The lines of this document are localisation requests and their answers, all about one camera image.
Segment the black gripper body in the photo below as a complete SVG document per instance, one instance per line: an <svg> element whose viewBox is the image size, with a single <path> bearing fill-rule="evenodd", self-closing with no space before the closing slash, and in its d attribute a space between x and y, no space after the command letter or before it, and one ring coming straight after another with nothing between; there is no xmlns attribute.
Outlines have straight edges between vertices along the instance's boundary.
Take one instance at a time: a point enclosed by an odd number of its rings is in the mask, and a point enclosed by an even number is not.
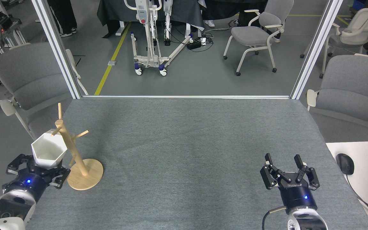
<svg viewBox="0 0 368 230"><path fill-rule="evenodd" d="M40 172L39 168L34 171L29 168L19 170L14 180L2 186L3 194L14 190L25 191L38 202L45 189L52 182L52 176L47 171L43 174L38 174L38 172Z"/></svg>
<svg viewBox="0 0 368 230"><path fill-rule="evenodd" d="M308 183L299 185L287 183L286 185L280 185L279 190L283 205L286 207L286 214L298 209L318 209Z"/></svg>

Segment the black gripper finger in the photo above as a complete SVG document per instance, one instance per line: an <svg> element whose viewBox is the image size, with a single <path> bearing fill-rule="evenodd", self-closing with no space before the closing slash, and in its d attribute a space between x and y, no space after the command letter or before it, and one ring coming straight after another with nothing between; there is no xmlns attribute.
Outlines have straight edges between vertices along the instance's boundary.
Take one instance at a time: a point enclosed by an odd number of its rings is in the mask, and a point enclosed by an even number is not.
<svg viewBox="0 0 368 230"><path fill-rule="evenodd" d="M308 178L308 188L311 189L312 191L317 190L320 187L320 182L318 180L318 176L316 174L316 171L314 169L314 167L309 167L306 165L306 163L304 163L301 159L301 156L299 154L296 154L294 157L295 163L298 167L298 176L295 179L295 182L297 182L298 184L303 183L303 177L304 175L307 175Z"/></svg>
<svg viewBox="0 0 368 230"><path fill-rule="evenodd" d="M265 165L261 168L260 174L267 190L272 189L278 183L278 178L281 177L283 171L273 166L270 153L265 155Z"/></svg>
<svg viewBox="0 0 368 230"><path fill-rule="evenodd" d="M6 174L18 174L17 170L19 169L19 166L22 163L27 163L30 160L33 160L33 158L33 155L20 154L8 164Z"/></svg>
<svg viewBox="0 0 368 230"><path fill-rule="evenodd" d="M71 170L67 168L55 169L55 177L53 178L52 182L50 182L50 185L54 186L56 189L61 189L70 172Z"/></svg>

